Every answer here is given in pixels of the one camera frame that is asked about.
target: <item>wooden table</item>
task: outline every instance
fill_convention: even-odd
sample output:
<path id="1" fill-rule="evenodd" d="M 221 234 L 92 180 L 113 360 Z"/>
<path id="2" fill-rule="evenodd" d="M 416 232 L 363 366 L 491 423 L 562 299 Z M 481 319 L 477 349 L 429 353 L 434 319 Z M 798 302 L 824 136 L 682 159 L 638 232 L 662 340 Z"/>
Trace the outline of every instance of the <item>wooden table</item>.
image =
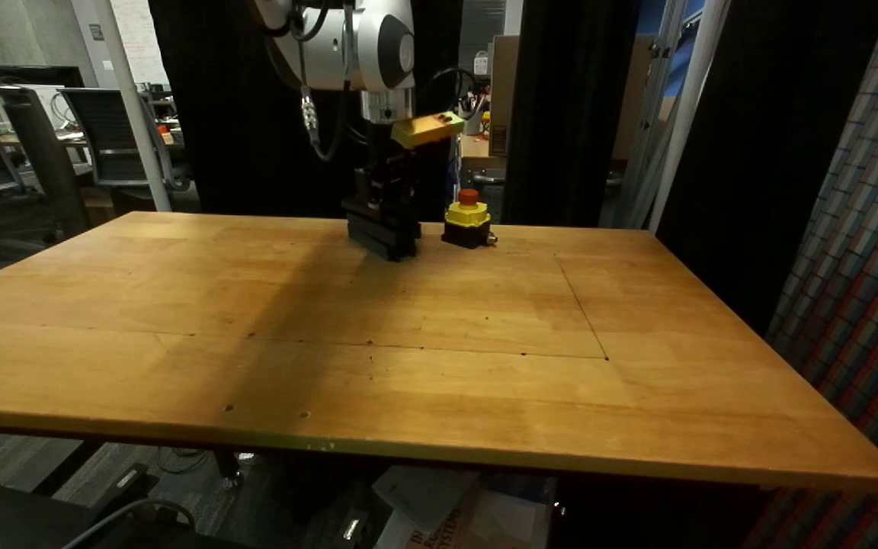
<path id="1" fill-rule="evenodd" d="M 869 444 L 647 232 L 132 215 L 0 272 L 0 429 L 878 491 Z"/>

